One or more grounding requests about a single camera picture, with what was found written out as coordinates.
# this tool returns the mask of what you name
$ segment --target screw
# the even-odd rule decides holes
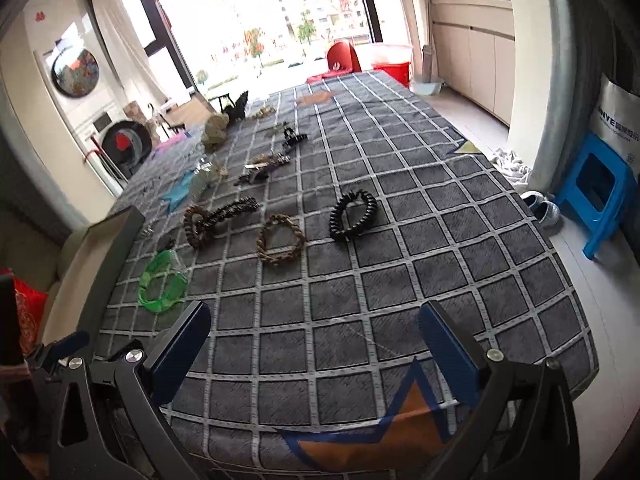
[[[142,350],[132,350],[131,352],[128,352],[125,359],[129,362],[129,363],[137,363],[138,361],[140,361],[140,359],[142,359]]]
[[[82,358],[80,357],[74,357],[73,359],[71,359],[71,361],[69,361],[68,367],[71,368],[72,370],[75,370],[76,368],[79,368],[82,366]]]
[[[553,357],[550,357],[549,359],[547,359],[545,361],[545,365],[547,365],[552,370],[559,370],[560,368],[562,368],[560,361],[558,361],[558,359],[555,359]]]
[[[489,348],[486,351],[486,356],[494,363],[499,363],[504,359],[504,354],[500,352],[497,348]]]

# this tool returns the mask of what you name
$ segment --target green plastic bracelet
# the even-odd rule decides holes
[[[146,288],[151,280],[167,274],[167,282],[164,292],[160,298],[149,300],[146,297]],[[138,287],[138,301],[147,310],[159,314],[169,310],[187,289],[186,269],[178,258],[175,251],[162,251],[145,267],[140,276],[140,286]]]

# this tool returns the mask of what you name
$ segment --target round wall picture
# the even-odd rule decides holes
[[[85,48],[69,47],[53,62],[51,78],[67,97],[89,95],[98,84],[100,69],[94,55]]]

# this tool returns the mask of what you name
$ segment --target table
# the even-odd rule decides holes
[[[296,106],[322,90],[335,95]],[[435,110],[381,72],[288,89],[252,103],[248,114],[263,105],[276,114],[229,129],[216,154],[229,180],[200,202],[213,209],[253,196],[261,209],[221,226],[209,247],[186,244],[187,204],[168,215],[159,200],[202,156],[198,136],[148,161],[114,206],[136,205],[154,236],[132,247],[95,353],[107,356],[131,337],[148,345],[180,314],[178,307],[153,316],[136,303],[156,241],[174,230],[189,269],[187,300],[207,302],[213,322],[163,411],[204,468],[255,480],[257,472],[269,480],[318,470],[375,471],[367,475],[376,479],[406,466],[420,471],[442,446],[438,436],[445,440],[465,416],[416,329],[425,299],[438,299],[485,349],[524,362],[556,356],[575,395],[588,386],[597,355],[558,254],[507,181]],[[267,183],[235,187],[245,163],[279,147],[282,139],[264,133],[281,121],[308,135],[292,163]],[[328,216],[350,189],[377,197],[378,214],[355,243],[338,244],[328,237]],[[286,266],[255,256],[257,227],[272,213],[295,218],[308,238]],[[352,222],[359,213],[348,210]],[[282,230],[271,247],[291,241]],[[437,413],[429,438],[420,434],[421,408]],[[402,410],[414,423],[395,431]],[[510,409],[505,428],[513,417]]]

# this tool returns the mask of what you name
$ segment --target white plastic bag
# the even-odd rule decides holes
[[[640,97],[614,85],[603,75],[590,126],[591,131],[631,167],[637,180],[640,173]]]

